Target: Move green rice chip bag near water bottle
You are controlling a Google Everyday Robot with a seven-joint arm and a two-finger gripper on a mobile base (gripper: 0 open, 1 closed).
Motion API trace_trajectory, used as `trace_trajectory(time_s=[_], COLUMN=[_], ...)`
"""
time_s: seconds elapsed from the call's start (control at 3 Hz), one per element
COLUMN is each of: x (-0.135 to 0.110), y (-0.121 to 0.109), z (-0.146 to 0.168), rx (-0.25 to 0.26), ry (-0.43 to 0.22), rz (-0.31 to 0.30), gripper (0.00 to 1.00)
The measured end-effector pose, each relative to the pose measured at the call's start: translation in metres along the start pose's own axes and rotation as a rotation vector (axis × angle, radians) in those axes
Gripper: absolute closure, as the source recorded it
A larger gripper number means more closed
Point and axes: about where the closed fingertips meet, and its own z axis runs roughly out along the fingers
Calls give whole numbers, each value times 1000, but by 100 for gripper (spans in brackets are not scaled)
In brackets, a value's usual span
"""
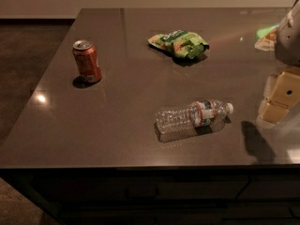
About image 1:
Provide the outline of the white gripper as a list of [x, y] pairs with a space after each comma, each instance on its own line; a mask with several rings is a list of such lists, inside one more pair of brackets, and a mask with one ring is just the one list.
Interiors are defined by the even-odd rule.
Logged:
[[[275, 51], [277, 60], [289, 66], [300, 66], [300, 0], [295, 0], [279, 23]], [[263, 96], [268, 102], [262, 101], [258, 117], [277, 124], [288, 114], [288, 109], [300, 101], [300, 67], [288, 67], [271, 74]]]

